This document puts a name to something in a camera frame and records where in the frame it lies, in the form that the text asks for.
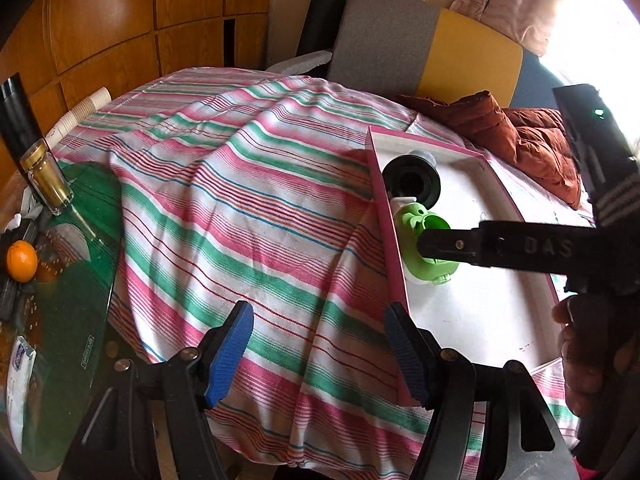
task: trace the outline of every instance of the black device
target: black device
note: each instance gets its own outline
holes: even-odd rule
[[[640,171],[593,86],[555,88],[554,94],[593,205],[595,229],[487,221],[471,230],[425,231],[417,247],[426,258],[565,274],[568,292],[599,297],[593,309],[569,306],[575,329],[604,356],[602,391],[580,420],[574,454],[585,468],[608,472],[607,480],[637,479],[639,345],[624,372],[614,369],[613,359],[640,332]]]

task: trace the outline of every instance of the green plastic object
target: green plastic object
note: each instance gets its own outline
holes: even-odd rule
[[[427,211],[422,204],[411,202],[402,205],[395,212],[394,225],[402,264],[410,274],[409,276],[405,272],[405,277],[414,283],[447,283],[456,272],[459,262],[423,258],[416,248],[416,242],[426,229],[451,229],[449,224],[435,213]]]
[[[36,471],[62,463],[90,400],[123,234],[117,177],[92,162],[63,173],[73,202],[57,217],[40,215],[40,265],[12,320],[15,335],[36,349],[21,455]],[[11,441],[5,413],[0,428]]]

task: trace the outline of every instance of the package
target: package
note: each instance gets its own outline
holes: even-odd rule
[[[22,427],[24,425],[24,407],[29,392],[29,381],[33,371],[36,351],[22,336],[15,339],[14,350],[9,362],[6,386],[6,412],[9,429],[18,452],[22,452]]]

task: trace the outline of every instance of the metal screw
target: metal screw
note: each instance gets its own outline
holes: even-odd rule
[[[180,350],[180,359],[183,361],[193,361],[198,357],[198,349],[195,346],[187,346]]]
[[[440,350],[440,357],[445,361],[455,361],[460,355],[453,348],[443,348]]]
[[[131,368],[131,361],[129,359],[118,359],[116,364],[113,365],[113,368],[115,368],[117,372],[126,372]]]
[[[519,362],[517,361],[509,361],[509,364],[507,365],[509,370],[511,370],[512,372],[519,374],[522,371],[524,371],[524,366],[522,366]]]

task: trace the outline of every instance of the black cylindrical object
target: black cylindrical object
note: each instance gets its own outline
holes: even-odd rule
[[[440,175],[433,155],[423,150],[413,150],[396,156],[382,171],[389,195],[415,196],[416,202],[431,209],[440,198]]]
[[[311,0],[296,56],[332,48],[347,0]]]
[[[25,175],[20,158],[34,142],[42,138],[42,132],[19,73],[0,85],[0,134],[15,165]]]

